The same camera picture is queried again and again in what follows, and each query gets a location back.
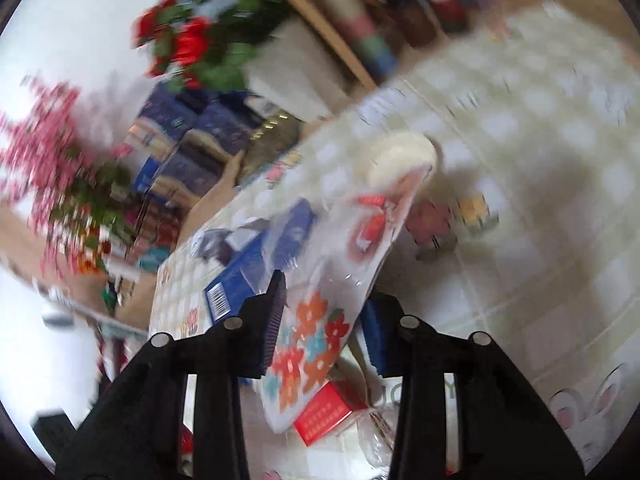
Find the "silver screw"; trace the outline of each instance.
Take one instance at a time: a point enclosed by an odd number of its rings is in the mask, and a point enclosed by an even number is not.
[[[420,320],[415,316],[402,316],[400,318],[400,326],[402,328],[414,330],[420,326]]]
[[[242,319],[240,319],[238,316],[232,316],[227,317],[224,320],[223,325],[227,330],[238,330],[239,328],[242,328],[243,323]]]
[[[164,332],[156,334],[151,338],[151,344],[156,348],[162,348],[170,341],[169,335]]]
[[[486,332],[476,332],[473,337],[474,343],[480,346],[488,346],[491,344],[491,336]]]

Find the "cartoon rabbit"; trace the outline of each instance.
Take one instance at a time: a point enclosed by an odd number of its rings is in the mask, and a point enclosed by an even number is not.
[[[609,450],[607,412],[620,396],[625,365],[612,371],[586,406],[575,390],[561,390],[549,401],[549,409],[562,426],[589,472]]]

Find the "artificial flower bouquet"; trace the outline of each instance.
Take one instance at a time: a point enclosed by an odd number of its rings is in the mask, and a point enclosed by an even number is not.
[[[134,41],[151,44],[147,75],[169,75],[175,92],[243,90],[242,66],[289,13],[282,0],[161,0],[134,24]]]
[[[98,160],[82,146],[73,117],[78,88],[69,83],[50,87],[33,77],[24,84],[36,95],[30,115],[13,122],[0,114],[0,132],[9,139],[0,153],[0,165],[8,172],[0,180],[3,200],[33,199],[30,227],[46,237],[43,273],[50,265],[63,277],[60,252],[72,272],[104,271],[110,236],[131,238],[123,216],[129,171],[118,163],[118,153]]]

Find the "table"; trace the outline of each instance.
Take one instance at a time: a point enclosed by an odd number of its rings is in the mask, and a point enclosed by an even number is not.
[[[500,222],[428,264],[399,240],[378,286],[440,332],[491,334],[590,470],[640,400],[640,77],[616,40],[552,2],[508,21],[520,38],[479,30],[454,42],[388,84],[402,95],[393,109],[369,124],[362,107],[347,110],[299,145],[301,163],[273,189],[258,179],[205,227],[269,217],[299,196],[330,200],[349,189],[364,144],[424,133],[444,156],[431,199],[480,192]],[[159,271],[150,332],[203,333],[202,291],[218,272],[181,245]],[[291,432],[259,437],[268,445],[248,442],[251,464],[283,478],[374,474],[354,430],[309,450]]]

